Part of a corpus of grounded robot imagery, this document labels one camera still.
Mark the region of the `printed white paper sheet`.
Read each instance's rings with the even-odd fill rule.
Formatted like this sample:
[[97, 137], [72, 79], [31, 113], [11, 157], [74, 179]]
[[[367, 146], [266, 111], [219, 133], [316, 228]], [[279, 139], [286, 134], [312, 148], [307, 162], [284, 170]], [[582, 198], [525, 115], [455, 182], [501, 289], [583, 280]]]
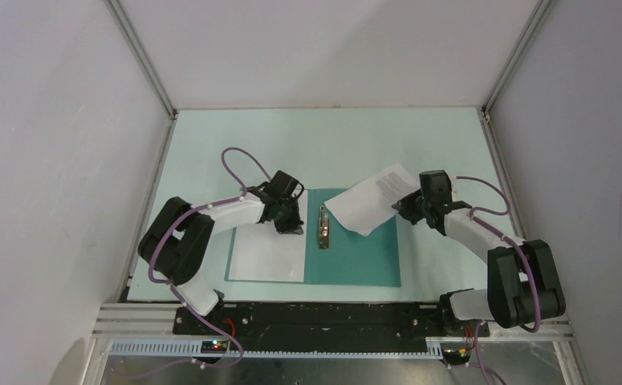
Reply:
[[300, 234], [279, 234], [270, 222], [233, 230], [225, 280], [236, 282], [304, 281], [307, 227]]

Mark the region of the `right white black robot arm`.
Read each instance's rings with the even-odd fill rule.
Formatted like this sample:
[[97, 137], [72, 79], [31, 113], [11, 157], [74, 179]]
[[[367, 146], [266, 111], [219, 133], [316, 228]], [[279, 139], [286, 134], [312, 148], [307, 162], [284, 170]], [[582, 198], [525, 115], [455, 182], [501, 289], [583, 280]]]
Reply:
[[511, 236], [482, 218], [502, 211], [472, 206], [457, 199], [454, 182], [442, 170], [422, 172], [418, 190], [392, 205], [416, 225], [428, 227], [464, 245], [486, 265], [486, 288], [457, 290], [439, 298], [437, 325], [460, 334], [471, 322], [495, 322], [535, 333], [544, 320], [566, 313], [567, 304], [551, 247], [543, 240]]

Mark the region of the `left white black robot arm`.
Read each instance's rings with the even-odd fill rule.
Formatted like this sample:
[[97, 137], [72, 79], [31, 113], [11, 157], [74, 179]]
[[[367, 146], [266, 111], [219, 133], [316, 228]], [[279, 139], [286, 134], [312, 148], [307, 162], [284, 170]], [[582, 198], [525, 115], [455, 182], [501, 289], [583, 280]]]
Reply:
[[194, 206], [180, 197], [165, 202], [137, 246], [148, 263], [148, 279], [165, 284], [205, 334], [222, 328], [221, 297], [201, 272], [210, 238], [245, 225], [272, 224], [281, 235], [302, 235], [299, 200], [305, 186], [278, 170], [259, 185], [245, 187], [236, 197]]

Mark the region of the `left controller board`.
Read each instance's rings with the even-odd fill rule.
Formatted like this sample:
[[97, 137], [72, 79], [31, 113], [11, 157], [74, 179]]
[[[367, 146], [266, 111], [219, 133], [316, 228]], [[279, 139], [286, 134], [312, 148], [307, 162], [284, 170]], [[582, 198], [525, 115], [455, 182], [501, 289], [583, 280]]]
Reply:
[[228, 340], [203, 340], [200, 345], [200, 353], [203, 355], [216, 355], [225, 354], [230, 349], [230, 342]]

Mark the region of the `controller board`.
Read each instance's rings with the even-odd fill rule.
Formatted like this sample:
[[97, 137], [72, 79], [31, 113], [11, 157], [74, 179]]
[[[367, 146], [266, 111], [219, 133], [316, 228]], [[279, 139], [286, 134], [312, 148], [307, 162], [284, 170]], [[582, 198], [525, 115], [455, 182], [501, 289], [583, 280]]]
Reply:
[[468, 367], [474, 350], [475, 346], [457, 349], [445, 348], [442, 350], [441, 362], [449, 369], [452, 367]]
[[200, 353], [203, 355], [216, 355], [225, 354], [230, 349], [230, 342], [228, 340], [203, 340], [200, 345]]

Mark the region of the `right controller board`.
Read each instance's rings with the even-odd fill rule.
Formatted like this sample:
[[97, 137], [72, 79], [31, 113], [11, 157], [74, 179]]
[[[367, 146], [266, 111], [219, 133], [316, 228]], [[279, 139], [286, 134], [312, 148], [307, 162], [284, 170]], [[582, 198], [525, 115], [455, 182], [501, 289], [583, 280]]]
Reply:
[[452, 367], [468, 367], [474, 350], [475, 346], [457, 349], [445, 348], [442, 350], [441, 362], [449, 369]]

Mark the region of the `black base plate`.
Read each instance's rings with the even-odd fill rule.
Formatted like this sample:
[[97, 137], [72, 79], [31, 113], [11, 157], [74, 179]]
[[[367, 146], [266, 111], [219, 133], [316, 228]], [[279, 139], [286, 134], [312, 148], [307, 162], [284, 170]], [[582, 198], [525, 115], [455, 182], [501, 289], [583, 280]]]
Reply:
[[200, 322], [177, 309], [176, 335], [234, 336], [245, 351], [287, 353], [425, 353], [429, 338], [470, 338], [473, 321], [423, 302], [224, 302]]

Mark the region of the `aluminium frame rail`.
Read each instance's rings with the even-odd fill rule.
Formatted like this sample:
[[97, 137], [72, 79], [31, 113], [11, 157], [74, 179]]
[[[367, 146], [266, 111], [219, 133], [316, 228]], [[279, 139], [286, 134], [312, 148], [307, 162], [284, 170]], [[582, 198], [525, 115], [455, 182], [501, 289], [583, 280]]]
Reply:
[[257, 358], [428, 358], [464, 342], [471, 321], [452, 325], [431, 302], [230, 302], [201, 322], [175, 303], [101, 307], [97, 338], [123, 352]]

